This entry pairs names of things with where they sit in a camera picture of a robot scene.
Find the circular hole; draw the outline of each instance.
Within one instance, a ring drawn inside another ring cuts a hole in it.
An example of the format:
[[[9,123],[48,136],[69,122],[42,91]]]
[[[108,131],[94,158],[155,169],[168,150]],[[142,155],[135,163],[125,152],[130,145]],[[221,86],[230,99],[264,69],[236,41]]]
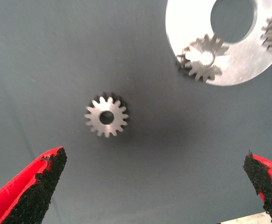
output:
[[[110,125],[114,120],[114,115],[110,111],[104,111],[100,114],[100,122],[104,125]]]
[[[200,63],[205,66],[210,66],[214,62],[214,55],[210,51],[205,51],[200,56]]]
[[[217,0],[211,13],[213,31],[228,43],[244,39],[256,20],[254,0]]]

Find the metal ring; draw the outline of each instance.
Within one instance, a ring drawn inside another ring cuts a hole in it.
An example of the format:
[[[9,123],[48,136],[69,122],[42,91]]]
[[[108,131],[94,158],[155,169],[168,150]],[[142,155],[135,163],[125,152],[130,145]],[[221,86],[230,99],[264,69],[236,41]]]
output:
[[[262,29],[272,16],[272,0],[251,0],[255,17],[247,35],[237,43],[224,43],[229,49],[227,63],[220,64],[221,76],[207,80],[212,85],[236,85],[244,83],[265,71],[272,64],[272,52],[262,44]],[[166,32],[175,56],[197,38],[206,34],[214,36],[211,12],[216,0],[168,0],[166,10]]]

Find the gear tooth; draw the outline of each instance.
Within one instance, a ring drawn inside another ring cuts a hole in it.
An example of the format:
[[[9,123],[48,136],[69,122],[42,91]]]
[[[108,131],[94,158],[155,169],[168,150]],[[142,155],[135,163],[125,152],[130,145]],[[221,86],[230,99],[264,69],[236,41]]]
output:
[[[201,77],[201,76],[200,76],[199,74],[196,74],[195,80],[198,81],[198,80],[200,79],[200,77]]]
[[[224,39],[219,39],[218,46],[221,47],[224,44]]]
[[[215,75],[213,74],[213,75],[210,75],[209,76],[209,79],[211,79],[212,81],[214,81],[215,80]]]
[[[127,108],[126,108],[125,106],[122,106],[122,107],[120,108],[120,110],[121,110],[121,112],[125,112],[125,111],[127,110]]]
[[[106,102],[105,99],[103,97],[100,97],[100,103],[102,104],[102,103],[105,103],[105,102]]]
[[[207,80],[208,80],[208,76],[207,76],[207,75],[204,75],[204,76],[202,77],[202,81],[205,83]]]
[[[92,100],[91,102],[92,102],[92,104],[93,104],[94,107],[98,107],[99,106],[99,103],[97,101]]]
[[[189,71],[189,76],[192,76],[192,75],[194,75],[195,74],[195,71],[193,70],[193,69],[191,69],[190,71]]]
[[[110,137],[110,132],[105,132],[105,137],[109,138]]]
[[[116,131],[113,131],[113,132],[112,132],[112,135],[116,137],[116,136],[117,136],[117,132],[116,132]]]
[[[117,100],[117,101],[114,103],[114,105],[116,105],[117,107],[120,107],[121,102],[120,102],[119,100]]]
[[[216,43],[217,39],[218,39],[217,34],[214,34],[214,36],[211,40],[211,43],[213,43],[213,44]]]
[[[87,106],[86,109],[87,109],[90,113],[92,113],[92,112],[94,111],[94,108],[91,107],[91,106]]]
[[[91,118],[91,114],[89,114],[89,113],[84,114],[84,117],[90,119]]]
[[[107,102],[108,102],[108,103],[113,103],[113,99],[112,99],[112,97],[108,97]]]
[[[98,135],[98,136],[102,136],[102,134],[103,134],[103,132],[101,132],[101,131],[98,131],[98,132],[97,132],[97,135]]]
[[[187,62],[187,63],[185,63],[185,68],[191,68],[191,67],[192,67],[191,62]]]
[[[206,41],[209,41],[209,35],[208,34],[205,35],[205,41],[204,42],[206,42]]]
[[[93,123],[92,123],[92,121],[90,120],[90,121],[88,121],[88,122],[86,122],[85,123],[87,126],[91,126],[91,125],[93,125]]]
[[[91,132],[95,132],[97,129],[95,128],[95,127],[92,127],[91,129],[90,129],[90,131]]]

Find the silver metal plate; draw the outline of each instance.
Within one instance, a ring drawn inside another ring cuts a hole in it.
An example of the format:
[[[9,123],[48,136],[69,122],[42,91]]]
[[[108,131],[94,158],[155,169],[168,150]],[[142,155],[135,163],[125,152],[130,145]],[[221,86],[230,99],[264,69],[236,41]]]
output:
[[[244,83],[265,71],[272,64],[272,52],[262,46],[262,29],[272,16],[272,0],[252,0],[254,21],[247,35],[237,43],[224,43],[229,46],[228,63],[220,65],[222,75],[216,76],[208,84],[228,86]],[[174,54],[205,34],[213,36],[211,12],[216,0],[168,0],[166,10],[166,32]]]

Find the gray surface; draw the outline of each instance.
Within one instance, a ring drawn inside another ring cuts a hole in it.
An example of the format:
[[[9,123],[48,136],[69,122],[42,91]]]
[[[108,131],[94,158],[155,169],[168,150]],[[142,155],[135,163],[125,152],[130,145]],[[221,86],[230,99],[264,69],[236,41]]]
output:
[[[248,150],[272,160],[272,67],[225,88],[184,77],[165,8],[0,0],[0,186],[45,150],[68,154],[44,224],[210,224],[262,212],[242,165]],[[84,124],[102,91],[129,104],[118,138]]]

